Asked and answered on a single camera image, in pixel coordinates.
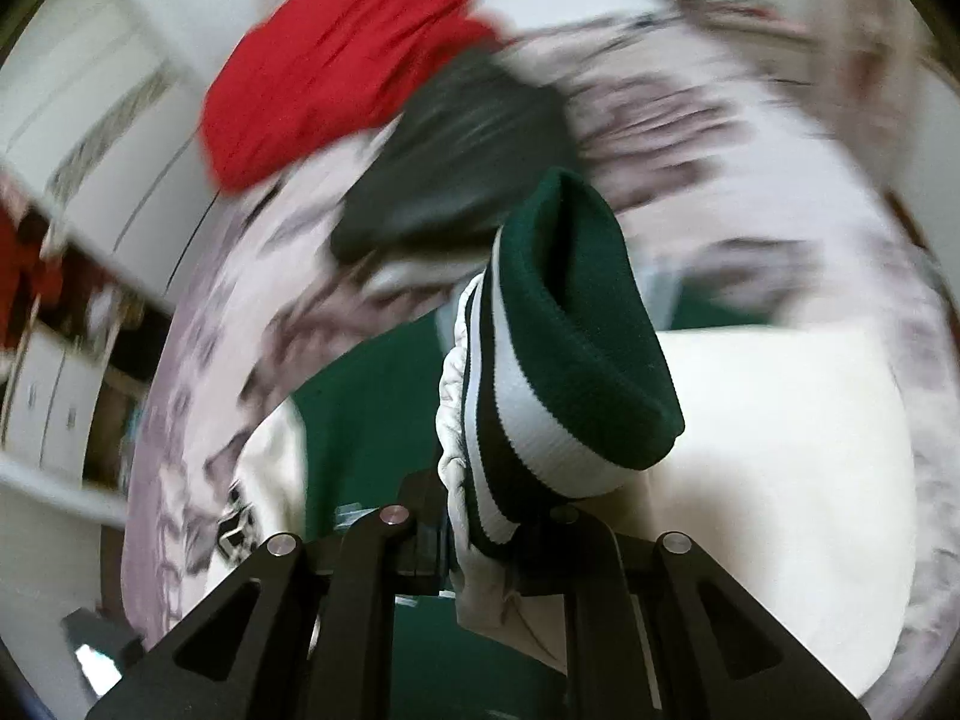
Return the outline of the green and white varsity jacket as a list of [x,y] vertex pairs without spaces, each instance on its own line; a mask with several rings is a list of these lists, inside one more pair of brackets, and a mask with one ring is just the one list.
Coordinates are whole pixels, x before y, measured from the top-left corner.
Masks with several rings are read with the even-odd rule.
[[561,596],[524,592],[524,530],[560,509],[690,536],[857,699],[895,649],[914,562],[907,415],[857,327],[652,327],[612,210],[553,172],[501,227],[448,330],[360,344],[268,413],[304,509],[432,458],[460,626],[566,674]]

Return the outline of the red clothes in wardrobe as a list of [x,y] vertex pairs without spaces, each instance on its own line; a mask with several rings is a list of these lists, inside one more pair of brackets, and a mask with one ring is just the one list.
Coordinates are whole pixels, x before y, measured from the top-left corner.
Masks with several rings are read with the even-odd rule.
[[55,305],[62,294],[62,265],[58,260],[41,257],[48,229],[47,221],[34,211],[14,221],[10,212],[2,208],[0,338],[3,351],[14,349],[20,343],[36,301]]

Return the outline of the floral grey white bed blanket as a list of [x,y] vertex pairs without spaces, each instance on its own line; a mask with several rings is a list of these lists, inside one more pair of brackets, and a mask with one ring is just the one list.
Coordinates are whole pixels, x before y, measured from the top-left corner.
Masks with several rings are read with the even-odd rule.
[[[882,195],[819,121],[680,21],[540,32],[506,62],[571,94],[587,171],[633,249],[788,327],[877,328],[910,428],[916,564],[864,702],[877,718],[919,717],[958,632],[958,355]],[[379,142],[342,138],[231,200],[179,299],[128,491],[122,601],[148,640],[202,596],[245,436],[325,364],[441,301],[439,289],[366,298],[325,252]]]

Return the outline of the dark grey garment on bed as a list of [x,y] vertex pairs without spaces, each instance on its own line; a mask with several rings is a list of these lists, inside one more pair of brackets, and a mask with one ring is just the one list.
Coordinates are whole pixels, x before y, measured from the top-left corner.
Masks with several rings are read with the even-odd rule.
[[560,91],[466,50],[410,96],[345,193],[332,255],[350,265],[387,250],[478,247],[554,167],[581,169]]

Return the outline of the white wardrobe shelving unit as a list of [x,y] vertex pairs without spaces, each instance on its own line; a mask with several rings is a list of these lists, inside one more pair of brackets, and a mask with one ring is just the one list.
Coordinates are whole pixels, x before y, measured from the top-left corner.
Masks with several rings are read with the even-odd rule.
[[127,518],[133,436],[218,197],[199,83],[132,0],[26,0],[2,49],[2,182],[59,280],[3,380],[2,478],[91,522]]

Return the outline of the red garment on bed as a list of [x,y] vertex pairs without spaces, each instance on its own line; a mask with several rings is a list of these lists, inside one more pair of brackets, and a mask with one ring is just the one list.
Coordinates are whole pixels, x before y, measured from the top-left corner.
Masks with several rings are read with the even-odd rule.
[[205,94],[213,182],[242,192],[388,124],[449,60],[494,39],[470,0],[286,0],[247,31]]

